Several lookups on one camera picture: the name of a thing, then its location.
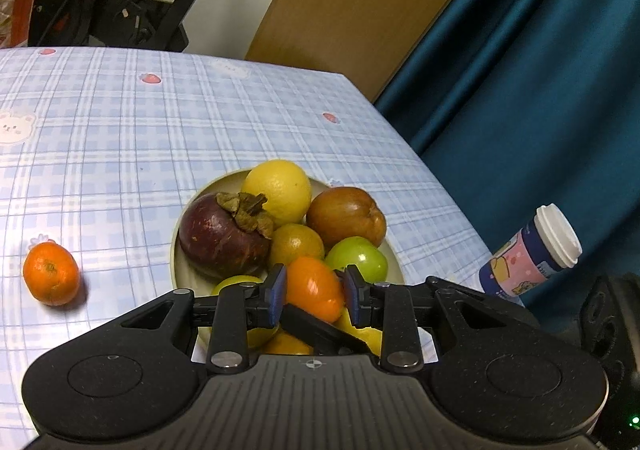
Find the green apple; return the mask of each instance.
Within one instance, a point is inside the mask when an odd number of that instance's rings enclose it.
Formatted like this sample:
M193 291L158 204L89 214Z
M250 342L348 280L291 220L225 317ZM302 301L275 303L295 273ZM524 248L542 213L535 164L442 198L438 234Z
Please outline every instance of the green apple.
M386 279L388 262L386 256L364 237L347 237L331 248L324 262L332 270L343 270L355 264L367 282L382 282Z

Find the teal curtain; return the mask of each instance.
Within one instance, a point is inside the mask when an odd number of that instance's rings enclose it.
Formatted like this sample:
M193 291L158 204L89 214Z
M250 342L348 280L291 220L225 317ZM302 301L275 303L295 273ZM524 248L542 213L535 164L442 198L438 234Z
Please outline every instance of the teal curtain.
M452 0L376 107L490 250L565 213L581 262L522 296L549 328L640 274L640 0Z

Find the plate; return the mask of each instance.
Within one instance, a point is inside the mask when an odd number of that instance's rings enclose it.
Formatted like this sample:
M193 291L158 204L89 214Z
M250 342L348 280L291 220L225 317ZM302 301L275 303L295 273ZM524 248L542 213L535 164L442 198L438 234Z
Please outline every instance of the plate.
M239 192L248 173L249 170L237 170L215 179L211 183L207 184L202 190L197 192L196 195L194 195L187 203L185 209L187 209L198 197L204 194L215 194L217 192ZM316 197L320 192L329 188L328 185L325 185L316 179L309 178L309 181L311 181L312 197ZM188 261L180 246L180 241L178 240L178 228L181 220L182 215L180 215L180 218L175 225L174 236L171 242L171 282L174 285L174 289L187 287L193 289L196 296L208 296L211 294L213 287L222 279L214 278L210 274L204 273ZM404 284L402 271L400 270L396 254L391 249L388 242L386 242L386 239L382 241L379 250L386 256L386 260L389 263L386 280L393 284ZM263 271L262 274L259 274L258 276L264 278L266 276L266 271ZM199 331L198 340L206 347L209 343L209 330L201 328Z

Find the blue plaid tablecloth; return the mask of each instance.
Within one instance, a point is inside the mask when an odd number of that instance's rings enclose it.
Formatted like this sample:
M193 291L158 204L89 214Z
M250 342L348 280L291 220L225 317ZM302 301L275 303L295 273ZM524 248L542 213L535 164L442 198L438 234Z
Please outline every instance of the blue plaid tablecloth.
M486 246L342 75L124 49L0 53L0 448L36 435L20 396L27 366L169 291L182 207L225 172L275 157L367 190L408 283L435 274L480 289ZM84 278L63 308L36 302L21 277L46 239Z

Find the cup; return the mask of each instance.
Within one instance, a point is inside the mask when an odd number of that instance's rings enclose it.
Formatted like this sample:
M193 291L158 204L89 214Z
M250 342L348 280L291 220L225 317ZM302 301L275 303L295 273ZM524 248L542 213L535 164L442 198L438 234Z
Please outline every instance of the cup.
M536 215L500 248L479 271L487 294L518 296L554 273L572 268L582 254L574 229L555 204Z

